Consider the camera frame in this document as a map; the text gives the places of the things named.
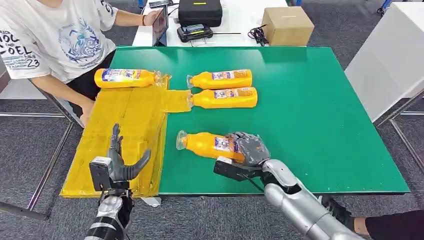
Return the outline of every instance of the black case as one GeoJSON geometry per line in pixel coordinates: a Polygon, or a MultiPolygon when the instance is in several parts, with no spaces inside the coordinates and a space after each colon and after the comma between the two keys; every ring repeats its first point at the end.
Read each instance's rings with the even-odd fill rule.
{"type": "Polygon", "coordinates": [[[183,27],[203,24],[214,28],[221,25],[223,8],[220,0],[180,0],[178,18],[183,27]]]}

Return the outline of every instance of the person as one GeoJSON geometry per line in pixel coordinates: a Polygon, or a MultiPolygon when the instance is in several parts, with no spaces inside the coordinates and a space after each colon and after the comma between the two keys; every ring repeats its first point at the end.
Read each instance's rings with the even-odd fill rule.
{"type": "Polygon", "coordinates": [[[105,0],[2,0],[0,55],[11,79],[30,79],[68,101],[86,125],[100,91],[94,73],[110,66],[116,49],[102,31],[151,26],[158,14],[130,13],[105,0]]]}
{"type": "Polygon", "coordinates": [[[424,210],[407,211],[382,216],[353,217],[333,198],[322,200],[322,205],[352,232],[373,240],[424,239],[424,210]]]}

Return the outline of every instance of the green tabletop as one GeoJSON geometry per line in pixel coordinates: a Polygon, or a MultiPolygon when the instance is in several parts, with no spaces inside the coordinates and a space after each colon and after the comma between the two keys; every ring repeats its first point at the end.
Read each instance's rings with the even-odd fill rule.
{"type": "Polygon", "coordinates": [[[180,130],[259,134],[272,157],[313,193],[409,192],[328,47],[124,47],[116,51],[111,68],[169,73],[169,89],[175,90],[186,90],[186,76],[204,71],[253,73],[255,108],[194,107],[168,115],[159,194],[259,193],[248,181],[213,173],[214,159],[177,150],[180,130]]]}

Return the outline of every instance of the gray carpet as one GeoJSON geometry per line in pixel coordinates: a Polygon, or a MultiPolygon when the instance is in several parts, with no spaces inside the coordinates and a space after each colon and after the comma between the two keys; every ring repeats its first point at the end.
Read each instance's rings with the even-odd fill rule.
{"type": "MultiPolygon", "coordinates": [[[[134,0],[111,0],[112,5],[139,13],[134,0]]],[[[331,46],[345,68],[379,21],[380,1],[305,0],[303,8],[315,24],[309,45],[331,46]]],[[[131,45],[137,28],[114,27],[107,36],[117,45],[131,45]]],[[[424,104],[416,106],[424,110],[424,104]]],[[[56,112],[47,101],[0,101],[0,112],[56,112]]],[[[401,117],[398,121],[411,142],[424,155],[424,120],[401,117]]],[[[64,119],[0,118],[0,201],[25,207],[56,144],[66,128],[64,119]]],[[[338,196],[356,216],[378,216],[424,208],[424,174],[390,124],[379,130],[393,160],[412,193],[395,196],[338,196]]],[[[2,239],[81,239],[96,212],[96,199],[58,196],[71,165],[81,129],[74,127],[58,164],[36,206],[51,213],[41,222],[0,213],[2,239]]],[[[303,239],[263,197],[169,197],[156,208],[136,201],[129,236],[146,239],[303,239]]]]}

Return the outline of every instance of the yellow plastic bottle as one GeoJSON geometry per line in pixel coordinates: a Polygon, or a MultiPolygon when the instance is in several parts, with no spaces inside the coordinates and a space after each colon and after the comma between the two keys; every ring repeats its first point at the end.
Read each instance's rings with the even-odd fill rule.
{"type": "Polygon", "coordinates": [[[243,163],[245,159],[237,142],[228,137],[209,132],[187,134],[183,130],[179,131],[176,137],[176,149],[188,149],[196,155],[205,158],[216,159],[219,156],[223,156],[238,163],[243,163]]]}
{"type": "Polygon", "coordinates": [[[99,88],[144,88],[152,84],[163,82],[163,76],[159,71],[147,71],[144,69],[105,69],[95,72],[95,84],[99,88]]]}
{"type": "Polygon", "coordinates": [[[188,105],[204,109],[253,108],[258,103],[258,92],[254,87],[221,90],[203,90],[188,95],[188,105]]]}
{"type": "Polygon", "coordinates": [[[187,75],[189,89],[232,89],[252,86],[252,71],[249,69],[233,71],[204,71],[196,76],[187,75]]]}

